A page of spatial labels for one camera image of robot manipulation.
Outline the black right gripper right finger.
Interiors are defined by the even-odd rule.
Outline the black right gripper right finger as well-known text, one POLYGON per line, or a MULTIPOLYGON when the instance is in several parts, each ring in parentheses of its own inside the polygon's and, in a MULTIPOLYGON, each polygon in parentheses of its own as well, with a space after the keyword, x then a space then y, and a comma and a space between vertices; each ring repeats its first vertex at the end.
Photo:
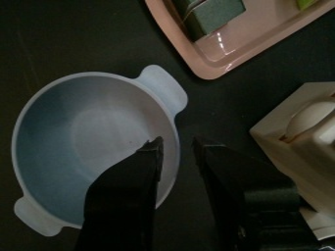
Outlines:
POLYGON ((318 251, 292 180, 274 166, 203 137, 193 154, 223 251, 318 251))

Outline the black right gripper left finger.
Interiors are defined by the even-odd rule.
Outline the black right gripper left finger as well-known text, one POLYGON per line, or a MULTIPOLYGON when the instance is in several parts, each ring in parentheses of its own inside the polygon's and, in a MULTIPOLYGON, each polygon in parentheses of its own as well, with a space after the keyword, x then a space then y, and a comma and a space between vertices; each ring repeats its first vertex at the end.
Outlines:
POLYGON ((164 140, 157 137, 92 183, 75 251, 152 251, 164 140))

